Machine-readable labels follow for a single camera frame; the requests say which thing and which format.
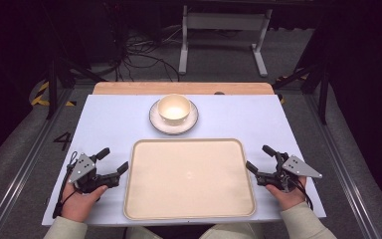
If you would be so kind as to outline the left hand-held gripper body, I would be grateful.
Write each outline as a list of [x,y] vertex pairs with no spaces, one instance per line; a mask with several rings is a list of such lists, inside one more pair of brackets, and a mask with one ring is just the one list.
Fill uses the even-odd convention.
[[95,155],[87,156],[82,153],[71,172],[69,183],[82,193],[91,193],[103,185],[108,188],[117,187],[119,179],[120,175],[117,172],[106,175],[97,174]]

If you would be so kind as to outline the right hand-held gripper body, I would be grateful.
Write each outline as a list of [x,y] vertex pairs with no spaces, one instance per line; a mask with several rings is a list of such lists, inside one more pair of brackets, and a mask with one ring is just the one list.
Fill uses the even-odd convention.
[[283,192],[290,192],[295,188],[304,190],[299,183],[301,176],[321,178],[322,174],[305,163],[295,155],[288,155],[286,152],[277,151],[278,156],[274,157],[277,162],[276,171],[273,173],[259,172],[255,175],[258,185],[274,185]]

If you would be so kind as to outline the person's right hand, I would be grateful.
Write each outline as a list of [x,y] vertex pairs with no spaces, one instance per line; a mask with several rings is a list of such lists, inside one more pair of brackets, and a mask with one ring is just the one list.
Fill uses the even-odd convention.
[[306,196],[299,189],[294,189],[291,192],[282,192],[274,185],[268,184],[266,190],[279,202],[282,210],[291,209],[305,202],[306,199]]

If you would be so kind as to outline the person's left hand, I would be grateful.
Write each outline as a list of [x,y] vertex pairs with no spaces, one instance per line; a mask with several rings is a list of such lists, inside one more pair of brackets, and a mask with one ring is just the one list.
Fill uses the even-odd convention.
[[95,203],[107,191],[107,186],[103,185],[89,194],[81,194],[76,188],[67,183],[63,191],[63,208],[61,216],[76,222],[85,222]]

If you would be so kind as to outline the yellow black hazard tape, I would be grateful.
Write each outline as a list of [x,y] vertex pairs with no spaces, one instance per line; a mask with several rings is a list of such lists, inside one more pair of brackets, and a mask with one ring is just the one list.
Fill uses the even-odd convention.
[[[288,78],[288,76],[281,76],[281,77],[278,77],[275,81],[275,83],[279,83],[279,82],[282,82],[284,81],[286,78]],[[298,77],[297,80],[298,81],[305,81],[307,79],[307,75],[305,76],[302,76],[302,77]],[[281,104],[284,104],[286,101],[284,99],[284,96],[282,94],[278,94],[278,97],[279,97],[279,100],[281,102]]]
[[43,99],[43,95],[48,88],[49,88],[49,82],[44,81],[42,86],[38,89],[38,91],[34,95],[33,99],[31,100],[32,106],[39,105],[39,106],[48,107],[50,105],[50,102],[48,100]]

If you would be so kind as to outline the white dark-rimmed plate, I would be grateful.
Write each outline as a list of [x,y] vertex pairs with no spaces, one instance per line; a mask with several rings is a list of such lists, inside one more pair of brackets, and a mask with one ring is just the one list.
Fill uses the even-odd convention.
[[179,125],[168,124],[157,110],[158,102],[155,102],[149,111],[149,120],[151,124],[159,131],[165,134],[181,134],[190,130],[198,121],[199,113],[197,107],[191,103],[191,112],[188,118]]

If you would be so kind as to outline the beige plastic tray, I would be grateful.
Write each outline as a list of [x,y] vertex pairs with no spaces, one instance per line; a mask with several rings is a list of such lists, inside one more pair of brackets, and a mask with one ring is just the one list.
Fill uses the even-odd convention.
[[127,218],[246,217],[255,210],[238,140],[143,139],[134,145],[124,200]]

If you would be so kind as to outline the person's right leg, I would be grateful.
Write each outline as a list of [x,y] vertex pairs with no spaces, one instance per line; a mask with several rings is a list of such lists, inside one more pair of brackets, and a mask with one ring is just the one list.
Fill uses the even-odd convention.
[[261,226],[250,223],[216,224],[199,239],[263,239]]

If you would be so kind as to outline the person's leg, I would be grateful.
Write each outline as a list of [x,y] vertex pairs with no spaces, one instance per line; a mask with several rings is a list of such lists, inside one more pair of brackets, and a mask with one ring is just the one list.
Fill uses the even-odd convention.
[[250,223],[216,224],[199,239],[263,239],[261,226]]
[[155,233],[147,230],[144,227],[128,228],[126,232],[126,239],[162,239]]

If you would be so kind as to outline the person's left leg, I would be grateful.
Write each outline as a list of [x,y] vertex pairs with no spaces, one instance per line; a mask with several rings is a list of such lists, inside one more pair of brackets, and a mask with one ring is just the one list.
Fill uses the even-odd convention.
[[128,228],[126,232],[126,239],[162,239],[155,233],[147,230],[144,227]]

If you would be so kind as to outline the black metal stand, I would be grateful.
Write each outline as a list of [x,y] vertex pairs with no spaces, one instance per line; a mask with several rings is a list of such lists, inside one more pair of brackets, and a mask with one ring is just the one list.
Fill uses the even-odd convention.
[[278,90],[302,77],[306,77],[300,90],[304,94],[312,94],[319,87],[317,113],[320,121],[326,124],[326,103],[328,95],[329,73],[326,63],[318,63],[306,68],[296,70],[290,76],[281,78],[273,84],[273,89]]
[[97,74],[87,70],[84,67],[81,67],[74,61],[63,57],[53,58],[48,64],[48,83],[49,83],[49,108],[47,119],[50,120],[57,112],[59,107],[58,103],[58,90],[57,84],[58,81],[61,81],[61,84],[65,89],[71,89],[75,81],[71,75],[71,69],[76,70],[82,75],[86,76],[88,79],[93,80],[96,83],[103,82],[103,78],[99,77]]

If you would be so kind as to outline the cream ceramic bowl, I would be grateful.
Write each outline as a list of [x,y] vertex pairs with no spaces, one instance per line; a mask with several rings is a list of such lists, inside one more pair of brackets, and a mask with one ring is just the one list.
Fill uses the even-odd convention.
[[156,108],[158,114],[167,124],[179,125],[190,115],[191,103],[183,95],[171,94],[161,98]]

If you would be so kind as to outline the dark curtain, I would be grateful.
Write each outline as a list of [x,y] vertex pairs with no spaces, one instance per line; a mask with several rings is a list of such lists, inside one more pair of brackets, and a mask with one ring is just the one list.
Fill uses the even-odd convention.
[[382,0],[337,0],[329,20],[330,79],[347,124],[382,190]]
[[32,110],[30,93],[44,72],[45,59],[20,0],[0,0],[0,146]]

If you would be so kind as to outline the aluminium floor rail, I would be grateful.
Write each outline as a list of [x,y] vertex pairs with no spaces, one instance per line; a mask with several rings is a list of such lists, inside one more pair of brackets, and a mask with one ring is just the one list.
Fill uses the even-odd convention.
[[20,193],[22,192],[35,164],[38,161],[38,155],[43,148],[43,144],[46,141],[55,121],[59,117],[59,114],[63,110],[63,106],[69,100],[72,91],[72,89],[61,90],[60,95],[56,97],[56,108],[54,110],[49,108],[49,111],[53,112],[52,115],[43,122],[41,129],[35,136],[34,143],[29,149],[28,154],[23,160],[21,166],[18,167],[17,173],[12,178],[8,189],[0,202],[0,230],[14,207]]
[[364,201],[360,195],[358,187],[351,178],[341,154],[337,148],[334,138],[326,124],[324,124],[317,112],[317,104],[312,95],[304,96],[307,106],[314,117],[315,124],[319,128],[322,138],[325,140],[326,147],[331,155],[331,163],[337,174],[338,180],[343,188],[349,206],[355,216],[360,230],[365,239],[382,239],[377,228],[373,225],[372,218],[367,212]]

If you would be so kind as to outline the white metal table frame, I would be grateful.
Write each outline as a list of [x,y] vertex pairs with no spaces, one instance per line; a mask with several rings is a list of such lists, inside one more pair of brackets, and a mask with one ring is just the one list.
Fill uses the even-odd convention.
[[188,61],[188,31],[192,30],[236,30],[258,31],[259,39],[251,45],[254,59],[262,78],[268,71],[261,53],[261,49],[268,31],[273,10],[268,9],[262,14],[232,14],[232,13],[194,13],[188,7],[183,7],[182,14],[182,45],[179,58],[178,72],[187,73]]

